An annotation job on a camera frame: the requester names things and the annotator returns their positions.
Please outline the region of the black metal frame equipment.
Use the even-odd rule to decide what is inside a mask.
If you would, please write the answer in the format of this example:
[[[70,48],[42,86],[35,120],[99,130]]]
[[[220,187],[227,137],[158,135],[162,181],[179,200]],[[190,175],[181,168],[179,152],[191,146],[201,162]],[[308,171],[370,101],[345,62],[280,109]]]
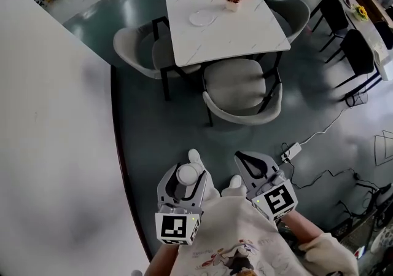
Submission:
[[[356,186],[368,189],[368,203],[362,213],[354,213],[339,201],[344,207],[348,217],[330,233],[344,247],[360,259],[369,248],[370,241],[375,232],[385,228],[393,219],[393,183],[378,187],[370,181],[361,180],[357,175]]]

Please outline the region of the white saucer plate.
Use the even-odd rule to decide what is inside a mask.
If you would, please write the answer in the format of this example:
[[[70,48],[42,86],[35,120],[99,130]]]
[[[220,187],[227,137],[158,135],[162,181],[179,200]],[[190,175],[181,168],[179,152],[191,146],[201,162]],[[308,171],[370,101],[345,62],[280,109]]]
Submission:
[[[190,14],[189,21],[193,26],[203,27],[211,24],[215,15],[210,10],[198,10]]]

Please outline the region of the grey upholstered chair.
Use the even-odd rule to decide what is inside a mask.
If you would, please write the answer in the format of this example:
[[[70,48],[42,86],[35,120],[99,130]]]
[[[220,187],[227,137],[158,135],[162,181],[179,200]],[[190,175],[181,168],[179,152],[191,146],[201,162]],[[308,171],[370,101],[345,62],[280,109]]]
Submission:
[[[233,124],[263,125],[281,112],[283,87],[277,66],[264,72],[255,60],[228,59],[208,66],[202,79],[210,124],[214,114]]]
[[[118,30],[113,46],[123,61],[151,79],[160,80],[161,69],[176,65],[166,16]]]
[[[310,9],[302,0],[264,0],[291,44],[309,22]]]

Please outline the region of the person's white shoe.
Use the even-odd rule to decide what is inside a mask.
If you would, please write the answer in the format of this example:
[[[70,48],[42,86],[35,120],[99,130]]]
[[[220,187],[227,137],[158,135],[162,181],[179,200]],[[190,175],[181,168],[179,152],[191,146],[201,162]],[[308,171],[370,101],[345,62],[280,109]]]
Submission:
[[[200,172],[205,171],[205,167],[200,157],[200,153],[196,149],[190,149],[188,152],[189,161],[191,164],[198,164]]]
[[[242,177],[239,175],[234,175],[230,184],[221,192],[222,197],[243,197],[245,198],[247,194],[247,187],[244,185]]]

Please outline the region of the person's left forearm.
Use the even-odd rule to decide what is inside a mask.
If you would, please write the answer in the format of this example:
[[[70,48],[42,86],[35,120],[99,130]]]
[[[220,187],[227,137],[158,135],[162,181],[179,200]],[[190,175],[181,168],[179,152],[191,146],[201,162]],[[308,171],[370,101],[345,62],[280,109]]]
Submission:
[[[162,244],[151,260],[144,276],[170,276],[179,245]]]

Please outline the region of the person's cream trousers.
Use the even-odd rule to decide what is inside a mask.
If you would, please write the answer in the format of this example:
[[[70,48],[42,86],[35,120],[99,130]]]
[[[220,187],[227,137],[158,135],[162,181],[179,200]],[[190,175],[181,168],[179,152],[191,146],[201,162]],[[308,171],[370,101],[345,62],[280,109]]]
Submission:
[[[203,196],[203,201],[202,201],[202,206],[207,205],[208,202],[211,202],[215,199],[221,198],[221,192],[219,192],[215,187],[214,183],[212,181],[211,174],[207,172],[207,182],[206,182],[206,187],[204,191],[204,196]]]

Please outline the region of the person's cream printed shirt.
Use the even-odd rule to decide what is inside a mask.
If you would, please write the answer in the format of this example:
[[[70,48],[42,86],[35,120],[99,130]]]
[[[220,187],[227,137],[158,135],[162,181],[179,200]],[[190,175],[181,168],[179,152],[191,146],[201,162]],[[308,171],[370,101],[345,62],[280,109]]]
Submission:
[[[221,197],[208,202],[170,276],[359,276],[355,256],[328,233],[299,250],[244,197]]]

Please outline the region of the yellow sunflower decoration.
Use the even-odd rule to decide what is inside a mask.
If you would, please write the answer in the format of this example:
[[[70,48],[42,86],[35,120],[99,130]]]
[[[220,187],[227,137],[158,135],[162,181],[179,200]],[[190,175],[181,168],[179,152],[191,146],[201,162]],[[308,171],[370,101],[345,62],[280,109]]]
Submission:
[[[360,5],[353,5],[352,7],[352,13],[355,16],[355,18],[359,21],[368,21],[368,13],[365,10],[364,6]]]

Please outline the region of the white power strip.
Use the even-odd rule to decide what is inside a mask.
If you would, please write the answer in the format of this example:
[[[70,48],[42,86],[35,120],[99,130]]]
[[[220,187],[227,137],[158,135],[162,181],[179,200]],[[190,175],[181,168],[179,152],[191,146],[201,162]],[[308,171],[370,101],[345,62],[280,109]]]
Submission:
[[[299,144],[299,143],[294,143],[291,146],[289,146],[287,143],[283,143],[282,144],[281,160],[283,162],[289,162],[297,154],[299,154],[301,150],[302,150],[302,147],[301,147],[301,144]]]

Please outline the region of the person's right forearm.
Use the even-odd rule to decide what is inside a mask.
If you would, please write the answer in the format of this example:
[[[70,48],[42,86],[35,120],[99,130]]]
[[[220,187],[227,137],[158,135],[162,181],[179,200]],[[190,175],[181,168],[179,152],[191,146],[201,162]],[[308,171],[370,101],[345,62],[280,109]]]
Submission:
[[[309,243],[324,233],[314,223],[295,210],[292,210],[281,219],[296,236],[300,244]]]

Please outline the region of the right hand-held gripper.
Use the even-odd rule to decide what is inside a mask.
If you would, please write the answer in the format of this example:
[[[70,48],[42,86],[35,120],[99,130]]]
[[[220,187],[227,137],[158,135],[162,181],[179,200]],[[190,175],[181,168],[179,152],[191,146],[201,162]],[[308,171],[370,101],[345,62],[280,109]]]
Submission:
[[[246,187],[259,188],[251,198],[252,206],[270,222],[277,221],[298,205],[292,183],[272,157],[259,152],[236,151],[235,162]]]

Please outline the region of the white marble dining table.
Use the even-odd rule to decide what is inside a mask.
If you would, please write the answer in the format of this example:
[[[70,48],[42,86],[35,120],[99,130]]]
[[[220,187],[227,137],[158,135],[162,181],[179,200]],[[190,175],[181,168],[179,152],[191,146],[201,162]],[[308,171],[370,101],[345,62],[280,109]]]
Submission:
[[[290,44],[264,0],[242,0],[232,12],[225,0],[165,0],[175,66],[161,69],[165,100],[168,101],[168,72],[175,71],[186,81],[184,67],[269,52],[284,52]],[[210,10],[214,21],[208,26],[193,26],[191,13]]]

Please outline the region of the white cup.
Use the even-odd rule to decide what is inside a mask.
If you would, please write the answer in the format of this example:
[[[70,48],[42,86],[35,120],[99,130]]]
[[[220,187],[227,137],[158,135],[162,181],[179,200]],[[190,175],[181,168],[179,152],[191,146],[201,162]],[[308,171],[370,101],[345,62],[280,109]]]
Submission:
[[[188,198],[193,192],[199,175],[201,174],[201,167],[197,163],[184,164],[179,167],[176,172],[176,177],[181,185],[181,188],[185,189],[184,197]]]

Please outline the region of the long white table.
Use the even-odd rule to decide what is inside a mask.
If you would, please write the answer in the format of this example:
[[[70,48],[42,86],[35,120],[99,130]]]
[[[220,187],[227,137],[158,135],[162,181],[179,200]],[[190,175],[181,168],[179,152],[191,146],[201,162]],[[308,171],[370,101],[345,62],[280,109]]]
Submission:
[[[344,0],[340,0],[348,20],[353,27],[359,30],[376,57],[376,67],[384,81],[393,81],[393,50],[388,50],[381,35],[370,19],[359,21],[352,13],[352,8],[348,8]],[[353,5],[359,5],[356,0],[350,0]]]

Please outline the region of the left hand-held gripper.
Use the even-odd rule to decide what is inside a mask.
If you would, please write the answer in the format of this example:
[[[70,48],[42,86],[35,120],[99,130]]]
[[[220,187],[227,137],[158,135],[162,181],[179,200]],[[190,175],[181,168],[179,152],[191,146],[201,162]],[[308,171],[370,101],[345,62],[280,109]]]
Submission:
[[[207,173],[198,177],[191,195],[184,198],[184,206],[179,205],[184,193],[184,185],[177,178],[181,164],[172,166],[157,186],[158,211],[155,214],[156,236],[163,244],[191,245],[200,228]]]

